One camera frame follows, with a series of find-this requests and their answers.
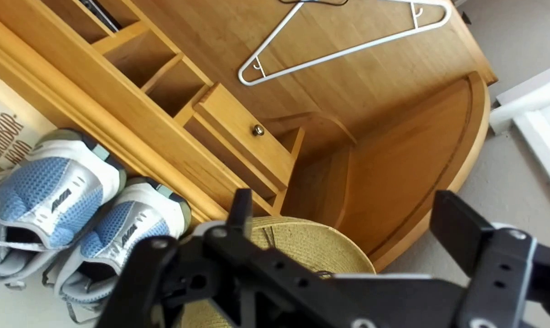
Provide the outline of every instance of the bolt hole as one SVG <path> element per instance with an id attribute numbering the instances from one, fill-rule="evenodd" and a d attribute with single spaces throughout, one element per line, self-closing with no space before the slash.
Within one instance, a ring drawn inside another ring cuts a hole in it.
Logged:
<path id="1" fill-rule="evenodd" d="M 206 287 L 206 277 L 202 276 L 200 274 L 194 276 L 192 278 L 192 282 L 190 282 L 190 288 L 191 289 L 202 289 Z"/>
<path id="2" fill-rule="evenodd" d="M 297 282 L 297 286 L 301 288 L 305 288 L 309 285 L 309 281 L 305 278 L 298 278 L 296 282 Z"/>

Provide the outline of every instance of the drawer knob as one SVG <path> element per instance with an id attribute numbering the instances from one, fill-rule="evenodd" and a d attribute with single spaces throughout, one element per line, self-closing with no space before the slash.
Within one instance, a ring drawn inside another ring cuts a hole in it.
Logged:
<path id="1" fill-rule="evenodd" d="M 260 125 L 254 125 L 254 128 L 252 128 L 252 134 L 260 136 L 265 134 L 265 128 L 263 128 Z"/>

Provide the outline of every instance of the curved wooden base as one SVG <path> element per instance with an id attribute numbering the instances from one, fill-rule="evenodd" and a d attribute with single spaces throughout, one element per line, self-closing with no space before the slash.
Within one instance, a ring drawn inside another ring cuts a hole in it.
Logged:
<path id="1" fill-rule="evenodd" d="M 333 226 L 382 270 L 429 227 L 434 192 L 458 191 L 483 146 L 487 87 L 471 73 L 293 174 L 284 215 Z"/>

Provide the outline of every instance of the screw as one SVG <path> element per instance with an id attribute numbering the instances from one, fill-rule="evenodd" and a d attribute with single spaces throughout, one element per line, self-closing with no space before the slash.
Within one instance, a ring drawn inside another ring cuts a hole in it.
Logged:
<path id="1" fill-rule="evenodd" d="M 352 328 L 376 328 L 376 325 L 368 319 L 359 318 L 352 321 Z"/>
<path id="2" fill-rule="evenodd" d="M 155 249 L 163 249 L 167 247 L 167 241 L 164 241 L 163 239 L 154 239 L 151 242 L 151 246 Z"/>
<path id="3" fill-rule="evenodd" d="M 224 238 L 228 234 L 228 232 L 224 228 L 214 228 L 212 229 L 211 233 L 212 233 L 212 237 L 216 237 L 216 238 Z"/>
<path id="4" fill-rule="evenodd" d="M 470 328 L 497 328 L 491 321 L 483 318 L 473 318 L 469 322 Z"/>
<path id="5" fill-rule="evenodd" d="M 520 239 L 520 240 L 526 239 L 526 234 L 519 230 L 510 230 L 509 233 L 510 235 L 512 235 L 512 237 L 516 239 Z"/>
<path id="6" fill-rule="evenodd" d="M 260 125 L 254 125 L 254 128 L 252 129 L 252 134 L 254 135 L 264 135 L 265 129 Z"/>

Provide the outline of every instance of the black cable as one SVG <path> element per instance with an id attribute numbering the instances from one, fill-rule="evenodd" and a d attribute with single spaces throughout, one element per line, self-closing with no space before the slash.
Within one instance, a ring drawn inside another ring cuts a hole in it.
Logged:
<path id="1" fill-rule="evenodd" d="M 298 4 L 299 2 L 310 2 L 312 4 L 321 4 L 321 5 L 329 5 L 329 6 L 343 6 L 348 3 L 350 0 L 344 0 L 343 2 L 327 2 L 327 1 L 318 1 L 318 0 L 279 0 L 281 4 Z"/>

